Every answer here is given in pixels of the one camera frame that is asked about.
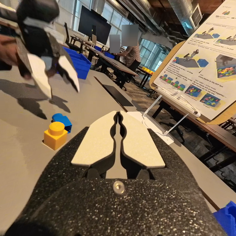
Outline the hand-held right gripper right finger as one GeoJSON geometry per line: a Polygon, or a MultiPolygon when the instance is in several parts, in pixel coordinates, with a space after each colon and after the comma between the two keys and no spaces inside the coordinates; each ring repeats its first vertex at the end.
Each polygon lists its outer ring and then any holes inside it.
{"type": "Polygon", "coordinates": [[[119,123],[122,136],[120,159],[123,167],[125,161],[145,169],[165,167],[147,127],[124,111],[119,112],[119,123]]]}

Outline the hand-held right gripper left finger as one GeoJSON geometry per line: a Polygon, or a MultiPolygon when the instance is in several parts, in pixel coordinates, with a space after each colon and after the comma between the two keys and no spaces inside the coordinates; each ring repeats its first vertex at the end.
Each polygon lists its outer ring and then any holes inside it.
{"type": "Polygon", "coordinates": [[[103,161],[111,161],[114,165],[116,154],[116,134],[118,112],[112,111],[96,121],[88,128],[79,145],[71,164],[92,167],[103,161]]]}

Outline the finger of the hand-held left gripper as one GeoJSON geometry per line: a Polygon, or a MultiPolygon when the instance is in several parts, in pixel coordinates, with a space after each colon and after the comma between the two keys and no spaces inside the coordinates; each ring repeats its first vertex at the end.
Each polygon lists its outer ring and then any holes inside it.
{"type": "Polygon", "coordinates": [[[48,76],[46,74],[45,62],[34,54],[27,54],[29,64],[31,66],[31,76],[36,82],[40,90],[47,96],[52,98],[52,89],[49,84],[48,76]]]}
{"type": "Polygon", "coordinates": [[[71,83],[76,92],[80,91],[77,73],[65,55],[59,57],[59,72],[71,83]]]}

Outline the blue plastic bin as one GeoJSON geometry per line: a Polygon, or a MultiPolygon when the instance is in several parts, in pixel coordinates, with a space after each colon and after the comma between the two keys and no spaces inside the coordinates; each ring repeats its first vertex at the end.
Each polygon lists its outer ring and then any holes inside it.
{"type": "Polygon", "coordinates": [[[78,52],[66,47],[63,48],[71,57],[78,78],[85,80],[92,63],[83,54],[79,54],[78,52]]]}
{"type": "Polygon", "coordinates": [[[233,201],[214,212],[213,215],[228,236],[236,235],[236,204],[233,201]]]}

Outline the blue one-stud block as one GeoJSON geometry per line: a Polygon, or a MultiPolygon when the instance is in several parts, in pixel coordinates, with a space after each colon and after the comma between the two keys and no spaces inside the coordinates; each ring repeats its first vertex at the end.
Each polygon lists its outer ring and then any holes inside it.
{"type": "Polygon", "coordinates": [[[64,129],[68,132],[68,134],[71,133],[72,123],[70,122],[70,120],[67,116],[64,116],[61,113],[56,113],[52,116],[52,121],[63,123],[64,124],[64,129]]]}

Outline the yellow one-stud block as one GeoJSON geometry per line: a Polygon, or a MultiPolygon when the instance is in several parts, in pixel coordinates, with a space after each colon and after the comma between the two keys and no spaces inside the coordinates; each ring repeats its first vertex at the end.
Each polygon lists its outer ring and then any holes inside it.
{"type": "Polygon", "coordinates": [[[57,150],[66,143],[68,132],[61,122],[52,122],[49,128],[44,131],[43,143],[53,150],[57,150]]]}

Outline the person's left hand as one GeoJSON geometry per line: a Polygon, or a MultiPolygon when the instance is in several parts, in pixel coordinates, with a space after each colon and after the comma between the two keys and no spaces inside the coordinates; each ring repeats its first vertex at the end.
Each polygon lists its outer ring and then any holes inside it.
{"type": "Polygon", "coordinates": [[[17,44],[14,37],[0,35],[0,61],[10,65],[18,66],[17,44]]]}

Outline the white stand base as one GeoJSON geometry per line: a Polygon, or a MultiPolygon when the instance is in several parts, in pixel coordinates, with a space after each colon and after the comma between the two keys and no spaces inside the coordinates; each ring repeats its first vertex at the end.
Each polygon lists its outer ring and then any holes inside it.
{"type": "Polygon", "coordinates": [[[133,111],[133,112],[127,112],[130,116],[137,119],[139,122],[141,122],[146,128],[151,129],[154,133],[156,133],[167,145],[170,145],[174,143],[174,139],[170,134],[163,135],[165,130],[164,128],[158,124],[156,121],[154,121],[151,117],[143,116],[143,112],[140,111],[133,111]]]}

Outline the black office chair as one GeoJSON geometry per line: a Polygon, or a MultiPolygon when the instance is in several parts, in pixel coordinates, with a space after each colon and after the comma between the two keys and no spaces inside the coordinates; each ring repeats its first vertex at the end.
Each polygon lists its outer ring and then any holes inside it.
{"type": "Polygon", "coordinates": [[[67,44],[67,46],[71,49],[71,50],[74,50],[78,53],[81,53],[81,48],[79,48],[78,46],[72,44],[69,42],[69,32],[68,32],[68,27],[67,27],[67,23],[65,22],[64,23],[64,27],[65,27],[65,30],[66,30],[66,41],[65,43],[67,44]]]}
{"type": "MultiPolygon", "coordinates": [[[[140,65],[140,62],[137,60],[134,60],[134,62],[128,68],[132,70],[133,72],[135,72],[139,65],[140,65]]],[[[130,79],[132,76],[133,75],[131,75],[130,73],[126,73],[124,76],[118,73],[116,74],[116,80],[114,82],[122,89],[126,82],[130,82],[130,79]]]]}

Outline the wooden desk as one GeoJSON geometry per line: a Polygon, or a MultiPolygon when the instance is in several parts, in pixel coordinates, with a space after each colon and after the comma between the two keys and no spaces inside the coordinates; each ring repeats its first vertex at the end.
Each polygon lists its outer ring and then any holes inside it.
{"type": "Polygon", "coordinates": [[[71,37],[71,42],[72,40],[74,41],[73,44],[75,44],[75,41],[78,41],[81,43],[81,47],[84,46],[87,51],[89,51],[87,59],[91,62],[93,56],[98,57],[101,62],[102,62],[102,67],[101,67],[101,72],[105,73],[107,71],[107,68],[111,68],[115,74],[118,76],[116,81],[114,81],[121,89],[124,87],[125,83],[133,77],[133,76],[138,76],[138,74],[127,68],[125,65],[122,63],[116,61],[115,59],[112,59],[110,57],[107,57],[104,55],[103,52],[100,52],[96,50],[95,48],[92,47],[92,43],[83,39],[82,37],[79,36],[74,36],[71,37]]]}
{"type": "Polygon", "coordinates": [[[191,129],[212,145],[210,150],[199,158],[202,163],[207,164],[208,160],[216,157],[216,155],[226,149],[230,149],[234,152],[234,154],[226,160],[210,167],[212,172],[220,171],[226,166],[236,162],[236,136],[230,134],[227,130],[218,125],[201,123],[198,120],[194,120],[189,115],[180,122],[180,125],[191,129]]]}

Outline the black monitor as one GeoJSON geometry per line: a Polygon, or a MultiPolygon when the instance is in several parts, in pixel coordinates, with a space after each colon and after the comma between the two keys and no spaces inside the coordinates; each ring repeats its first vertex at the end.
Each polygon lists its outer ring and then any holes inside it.
{"type": "Polygon", "coordinates": [[[107,44],[111,31],[111,25],[107,20],[94,10],[89,10],[85,6],[81,7],[81,14],[78,32],[92,37],[96,35],[96,40],[103,45],[107,44]]]}

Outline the black table pad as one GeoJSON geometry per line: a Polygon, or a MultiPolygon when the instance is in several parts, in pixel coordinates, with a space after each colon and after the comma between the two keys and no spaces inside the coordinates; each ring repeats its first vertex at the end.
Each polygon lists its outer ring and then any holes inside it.
{"type": "Polygon", "coordinates": [[[129,106],[133,107],[134,105],[126,99],[114,86],[110,85],[102,85],[104,89],[118,102],[120,103],[123,107],[129,106]]]}

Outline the wooden poster board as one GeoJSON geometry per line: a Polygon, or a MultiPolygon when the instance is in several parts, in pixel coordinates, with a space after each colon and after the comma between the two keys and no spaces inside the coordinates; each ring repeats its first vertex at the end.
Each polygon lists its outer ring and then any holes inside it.
{"type": "MultiPolygon", "coordinates": [[[[151,89],[155,89],[155,84],[154,81],[156,78],[158,78],[162,72],[162,70],[165,68],[165,66],[170,62],[172,57],[175,55],[175,53],[183,46],[185,41],[178,43],[176,46],[173,47],[173,49],[170,51],[170,53],[166,56],[162,64],[159,66],[159,68],[154,72],[152,75],[149,85],[151,89]]],[[[186,114],[186,111],[183,110],[180,106],[178,105],[172,105],[172,102],[170,102],[169,99],[166,99],[164,96],[161,97],[162,100],[165,102],[170,103],[171,107],[176,108],[179,110],[180,113],[186,114]]],[[[224,112],[222,112],[218,117],[214,118],[213,120],[209,120],[205,116],[201,115],[198,118],[195,118],[192,114],[189,114],[188,117],[191,119],[196,119],[201,123],[208,124],[208,125],[218,125],[223,122],[226,122],[228,119],[230,119],[234,114],[236,113],[236,103],[234,102],[231,106],[229,106],[224,112]]]]}

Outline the instruction poster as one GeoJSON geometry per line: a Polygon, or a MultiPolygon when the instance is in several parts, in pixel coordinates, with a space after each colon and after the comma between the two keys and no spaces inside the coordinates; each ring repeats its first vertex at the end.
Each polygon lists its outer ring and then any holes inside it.
{"type": "Polygon", "coordinates": [[[175,88],[209,120],[236,101],[236,1],[225,0],[154,81],[175,88]]]}

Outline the metal ventilation duct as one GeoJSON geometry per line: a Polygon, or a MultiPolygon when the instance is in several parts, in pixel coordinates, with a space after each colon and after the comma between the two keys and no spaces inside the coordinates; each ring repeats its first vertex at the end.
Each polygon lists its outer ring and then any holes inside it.
{"type": "Polygon", "coordinates": [[[178,17],[188,36],[191,36],[199,27],[202,12],[196,0],[169,0],[169,4],[178,17]]]}

